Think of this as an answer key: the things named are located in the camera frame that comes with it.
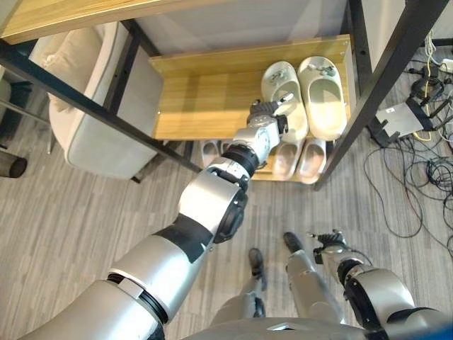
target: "chair leg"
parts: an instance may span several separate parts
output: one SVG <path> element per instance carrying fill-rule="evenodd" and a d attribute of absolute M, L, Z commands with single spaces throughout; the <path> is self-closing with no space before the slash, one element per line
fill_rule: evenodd
<path fill-rule="evenodd" d="M 47 154 L 51 154 L 55 144 L 55 136 L 51 127 L 49 127 L 47 134 Z"/>
<path fill-rule="evenodd" d="M 136 176 L 132 177 L 132 178 L 131 178 L 130 180 L 131 180 L 132 182 L 135 182 L 135 183 L 137 183 L 137 184 L 140 184 L 140 183 L 142 182 L 142 180 L 141 180 L 141 179 L 139 179 L 139 178 L 138 178 L 138 177 L 136 177 Z"/>

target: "chair cushion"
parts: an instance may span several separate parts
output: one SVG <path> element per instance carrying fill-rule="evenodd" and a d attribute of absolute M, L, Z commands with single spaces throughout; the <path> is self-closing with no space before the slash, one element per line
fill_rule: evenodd
<path fill-rule="evenodd" d="M 57 50 L 56 44 L 62 40 Z M 62 39 L 56 37 L 43 52 L 44 69 L 77 91 L 84 92 L 101 49 L 101 38 L 92 28 L 72 30 Z M 50 105 L 63 111 L 70 105 L 49 93 Z"/>

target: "white slipper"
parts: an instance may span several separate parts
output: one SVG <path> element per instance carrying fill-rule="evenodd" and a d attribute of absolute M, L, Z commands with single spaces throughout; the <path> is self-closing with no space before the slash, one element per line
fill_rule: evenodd
<path fill-rule="evenodd" d="M 265 101 L 277 101 L 285 94 L 294 94 L 293 99 L 283 103 L 275 113 L 285 114 L 288 118 L 289 131 L 282 140 L 288 143 L 302 141 L 309 131 L 309 125 L 294 67 L 289 62 L 270 65 L 261 80 L 261 93 Z"/>
<path fill-rule="evenodd" d="M 337 68 L 325 57 L 310 57 L 300 64 L 297 76 L 311 133 L 322 140 L 338 139 L 347 118 Z"/>
<path fill-rule="evenodd" d="M 303 142 L 281 142 L 275 152 L 273 175 L 275 178 L 286 181 L 291 178 L 296 169 L 302 151 Z"/>
<path fill-rule="evenodd" d="M 221 140 L 220 141 L 220 154 L 223 154 L 228 147 L 232 144 L 233 140 Z"/>
<path fill-rule="evenodd" d="M 296 176 L 302 183 L 313 184 L 326 165 L 326 141 L 309 137 L 297 165 Z"/>
<path fill-rule="evenodd" d="M 212 163 L 214 159 L 220 157 L 219 141 L 218 140 L 202 140 L 201 141 L 201 159 L 203 166 L 206 167 Z"/>

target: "power strip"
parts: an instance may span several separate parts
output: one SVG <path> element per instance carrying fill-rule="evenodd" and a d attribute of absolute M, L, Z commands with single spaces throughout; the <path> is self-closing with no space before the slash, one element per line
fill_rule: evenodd
<path fill-rule="evenodd" d="M 453 72 L 453 60 L 447 59 L 447 58 L 442 59 L 439 69 L 444 72 L 452 73 Z"/>

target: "shoe rack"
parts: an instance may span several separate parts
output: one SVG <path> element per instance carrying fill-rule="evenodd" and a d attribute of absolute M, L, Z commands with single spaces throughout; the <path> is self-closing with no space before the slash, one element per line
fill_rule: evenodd
<path fill-rule="evenodd" d="M 337 67 L 346 114 L 354 96 L 348 72 L 349 35 L 295 40 L 258 47 L 152 57 L 151 65 L 164 78 L 164 89 L 153 138 L 158 140 L 227 140 L 246 125 L 248 108 L 261 98 L 261 78 L 273 62 L 286 60 L 295 69 L 310 56 L 322 55 Z M 274 155 L 253 180 L 280 181 L 273 176 Z M 290 181 L 298 181 L 293 176 Z"/>

